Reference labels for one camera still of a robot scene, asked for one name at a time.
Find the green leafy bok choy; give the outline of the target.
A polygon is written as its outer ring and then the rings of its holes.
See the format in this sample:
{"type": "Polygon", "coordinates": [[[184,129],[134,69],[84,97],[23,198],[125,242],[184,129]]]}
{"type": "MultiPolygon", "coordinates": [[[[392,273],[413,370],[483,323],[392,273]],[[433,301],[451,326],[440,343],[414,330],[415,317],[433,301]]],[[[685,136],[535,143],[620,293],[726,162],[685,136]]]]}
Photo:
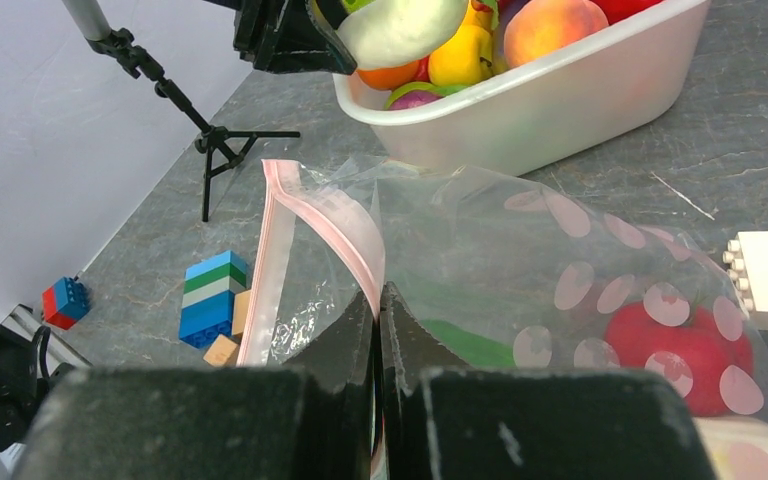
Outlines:
{"type": "Polygon", "coordinates": [[[420,325],[451,352],[475,367],[516,366],[512,347],[439,319],[420,320],[420,325]]]}

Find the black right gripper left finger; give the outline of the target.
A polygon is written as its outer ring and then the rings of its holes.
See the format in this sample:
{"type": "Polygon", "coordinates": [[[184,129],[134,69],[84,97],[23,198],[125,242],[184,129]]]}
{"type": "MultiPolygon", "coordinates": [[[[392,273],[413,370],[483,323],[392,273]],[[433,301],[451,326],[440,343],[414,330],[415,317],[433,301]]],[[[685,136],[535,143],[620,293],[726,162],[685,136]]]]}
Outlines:
{"type": "Polygon", "coordinates": [[[42,404],[17,479],[366,479],[374,315],[357,294],[281,365],[78,369],[42,404]]]}

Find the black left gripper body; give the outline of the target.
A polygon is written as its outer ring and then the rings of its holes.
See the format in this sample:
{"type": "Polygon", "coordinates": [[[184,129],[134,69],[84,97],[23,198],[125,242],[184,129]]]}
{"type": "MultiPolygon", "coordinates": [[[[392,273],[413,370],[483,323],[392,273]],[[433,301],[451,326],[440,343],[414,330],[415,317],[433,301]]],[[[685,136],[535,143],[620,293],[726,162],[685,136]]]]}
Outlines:
{"type": "Polygon", "coordinates": [[[209,0],[234,11],[232,46],[271,74],[351,75],[357,62],[337,35],[348,17],[338,0],[209,0]]]}

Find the red tomato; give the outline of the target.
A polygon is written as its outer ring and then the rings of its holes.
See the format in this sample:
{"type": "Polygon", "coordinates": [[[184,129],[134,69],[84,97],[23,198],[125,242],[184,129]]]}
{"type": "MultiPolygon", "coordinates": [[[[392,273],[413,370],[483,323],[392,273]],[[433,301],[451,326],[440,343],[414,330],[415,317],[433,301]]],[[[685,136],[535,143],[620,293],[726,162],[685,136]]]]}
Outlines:
{"type": "Polygon", "coordinates": [[[604,341],[622,367],[664,376],[695,416],[752,415],[764,406],[742,315],[723,297],[675,326],[656,320],[641,302],[629,304],[614,314],[604,341]]]}

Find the clear zip top bag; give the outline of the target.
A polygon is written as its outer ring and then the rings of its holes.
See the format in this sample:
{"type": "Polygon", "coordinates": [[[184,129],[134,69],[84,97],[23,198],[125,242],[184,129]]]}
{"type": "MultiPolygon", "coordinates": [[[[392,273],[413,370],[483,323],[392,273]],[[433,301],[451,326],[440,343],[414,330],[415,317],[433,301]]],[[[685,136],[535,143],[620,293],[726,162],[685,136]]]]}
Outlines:
{"type": "Polygon", "coordinates": [[[528,180],[423,172],[379,158],[323,174],[266,160],[265,208],[238,361],[284,363],[365,296],[394,284],[420,320],[512,347],[515,367],[622,367],[605,330],[641,302],[681,325],[723,297],[742,315],[764,406],[691,413],[720,479],[768,479],[768,350],[723,270],[679,230],[631,224],[528,180]]]}

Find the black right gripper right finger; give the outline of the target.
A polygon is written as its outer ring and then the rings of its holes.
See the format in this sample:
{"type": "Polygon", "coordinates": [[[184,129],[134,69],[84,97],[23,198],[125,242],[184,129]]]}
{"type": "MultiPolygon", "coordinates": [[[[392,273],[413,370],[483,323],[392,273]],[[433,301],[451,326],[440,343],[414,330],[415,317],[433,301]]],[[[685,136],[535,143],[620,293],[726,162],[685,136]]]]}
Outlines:
{"type": "Polygon", "coordinates": [[[711,479],[678,394],[645,370],[478,369],[381,294],[381,402],[393,479],[711,479]]]}

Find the white radish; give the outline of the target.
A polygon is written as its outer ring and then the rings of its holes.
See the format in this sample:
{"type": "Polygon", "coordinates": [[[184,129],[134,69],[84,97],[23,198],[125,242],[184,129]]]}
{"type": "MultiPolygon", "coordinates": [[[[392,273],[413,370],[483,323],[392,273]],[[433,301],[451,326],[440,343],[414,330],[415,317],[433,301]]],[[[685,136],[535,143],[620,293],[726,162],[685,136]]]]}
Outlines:
{"type": "Polygon", "coordinates": [[[361,70],[394,68],[419,60],[451,39],[467,0],[379,0],[350,14],[337,36],[361,70]]]}

